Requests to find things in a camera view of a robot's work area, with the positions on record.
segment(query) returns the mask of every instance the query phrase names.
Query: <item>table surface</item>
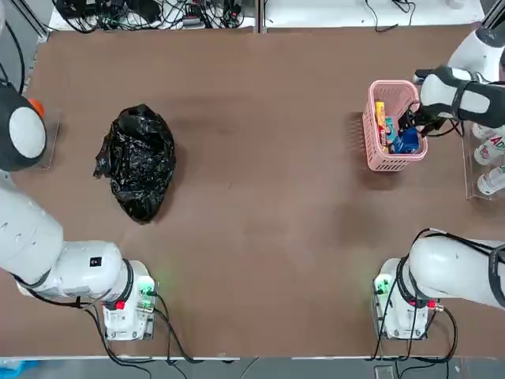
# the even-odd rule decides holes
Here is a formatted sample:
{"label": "table surface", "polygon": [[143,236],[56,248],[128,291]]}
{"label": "table surface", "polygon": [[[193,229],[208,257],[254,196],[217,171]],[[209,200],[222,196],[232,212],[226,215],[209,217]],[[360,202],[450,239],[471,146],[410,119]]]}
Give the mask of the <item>table surface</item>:
{"label": "table surface", "polygon": [[[191,355],[367,356],[372,279],[420,229],[503,238],[503,204],[465,198],[457,135],[430,140],[399,174],[371,172],[363,151],[369,85],[446,62],[468,31],[56,32],[29,89],[62,110],[53,167],[14,178],[68,240],[113,241],[143,261]],[[138,103],[165,118],[178,158],[145,226],[92,176],[110,123]],[[104,355],[88,315],[22,296],[5,272],[0,287],[0,356]],[[503,313],[443,303],[458,321],[458,355],[503,356]],[[446,354],[451,329],[438,318],[414,354]],[[162,356],[162,330],[114,349]]]}

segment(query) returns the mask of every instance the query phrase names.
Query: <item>pink basket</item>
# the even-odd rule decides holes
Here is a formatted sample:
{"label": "pink basket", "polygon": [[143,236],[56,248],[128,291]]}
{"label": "pink basket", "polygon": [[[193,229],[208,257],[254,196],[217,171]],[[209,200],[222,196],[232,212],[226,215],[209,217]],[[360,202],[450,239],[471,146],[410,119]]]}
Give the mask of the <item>pink basket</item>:
{"label": "pink basket", "polygon": [[[388,154],[383,152],[379,142],[379,130],[376,122],[376,101],[383,101],[386,116],[391,117],[398,131],[398,119],[405,113],[412,102],[418,102],[419,96],[414,85],[408,81],[374,81],[368,90],[368,101],[363,112],[363,131],[368,167],[373,171],[401,171],[410,162],[423,159],[428,151],[426,138],[421,139],[421,146],[414,154]],[[412,105],[415,111],[418,105]]]}

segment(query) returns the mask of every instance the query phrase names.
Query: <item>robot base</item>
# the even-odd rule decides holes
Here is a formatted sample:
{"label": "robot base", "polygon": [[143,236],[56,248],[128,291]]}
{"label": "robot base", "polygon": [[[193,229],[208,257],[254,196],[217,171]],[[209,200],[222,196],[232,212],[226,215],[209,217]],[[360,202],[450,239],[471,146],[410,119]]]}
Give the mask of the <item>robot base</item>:
{"label": "robot base", "polygon": [[372,313],[376,333],[379,335],[380,326],[383,324],[383,337],[394,340],[409,340],[413,327],[413,340],[422,340],[425,337],[428,308],[417,309],[416,324],[413,326],[415,309],[403,299],[398,290],[398,284],[392,289],[390,304],[386,316],[384,316],[387,297],[395,281],[396,267],[399,262],[398,258],[387,260],[379,275],[373,281]]}
{"label": "robot base", "polygon": [[152,296],[146,295],[146,292],[155,290],[155,282],[143,263],[129,263],[133,269],[133,288],[128,300],[124,302],[122,309],[109,310],[103,307],[108,340],[144,340],[152,339],[154,335],[152,311],[155,301]]}

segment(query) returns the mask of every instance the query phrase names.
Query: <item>white bottle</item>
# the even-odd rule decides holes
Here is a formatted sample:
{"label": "white bottle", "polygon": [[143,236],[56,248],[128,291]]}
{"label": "white bottle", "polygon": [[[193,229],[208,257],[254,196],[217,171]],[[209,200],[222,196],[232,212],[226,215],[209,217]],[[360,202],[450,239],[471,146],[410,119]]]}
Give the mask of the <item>white bottle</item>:
{"label": "white bottle", "polygon": [[446,4],[452,9],[461,9],[465,6],[464,0],[445,0]]}
{"label": "white bottle", "polygon": [[505,188],[505,164],[481,175],[477,180],[477,188],[484,195],[493,195]]}
{"label": "white bottle", "polygon": [[482,166],[490,164],[499,156],[505,154],[505,137],[494,134],[473,152],[473,158]]}
{"label": "white bottle", "polygon": [[482,126],[479,124],[472,125],[472,133],[479,140],[487,140],[488,138],[494,136],[496,131],[494,129],[488,128],[487,126]]}

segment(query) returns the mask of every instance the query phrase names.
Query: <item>garbage bag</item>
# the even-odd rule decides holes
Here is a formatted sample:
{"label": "garbage bag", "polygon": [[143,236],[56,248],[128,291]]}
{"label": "garbage bag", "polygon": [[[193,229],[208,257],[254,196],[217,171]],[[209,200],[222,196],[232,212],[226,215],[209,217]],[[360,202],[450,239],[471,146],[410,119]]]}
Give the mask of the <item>garbage bag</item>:
{"label": "garbage bag", "polygon": [[147,105],[123,110],[103,138],[93,176],[110,179],[112,194],[138,223],[150,222],[175,170],[174,138]]}

